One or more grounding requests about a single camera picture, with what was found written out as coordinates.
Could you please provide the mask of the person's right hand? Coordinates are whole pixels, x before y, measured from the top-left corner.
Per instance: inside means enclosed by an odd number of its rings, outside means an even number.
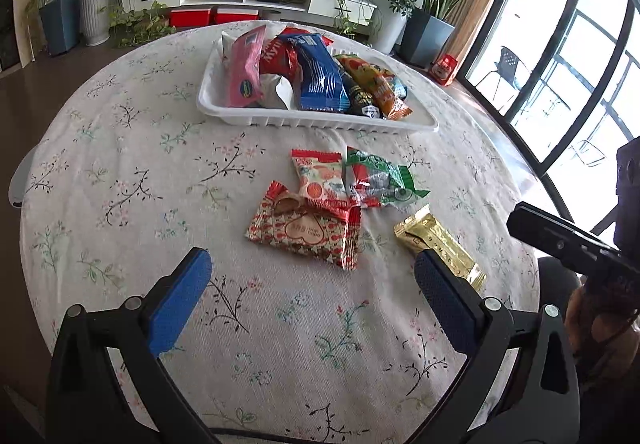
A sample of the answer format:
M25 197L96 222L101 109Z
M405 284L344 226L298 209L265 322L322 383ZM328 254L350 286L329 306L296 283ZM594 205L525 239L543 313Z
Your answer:
M585 286L570 295L564 326L580 384L622 378L636 359L636 321L631 315L600 310Z

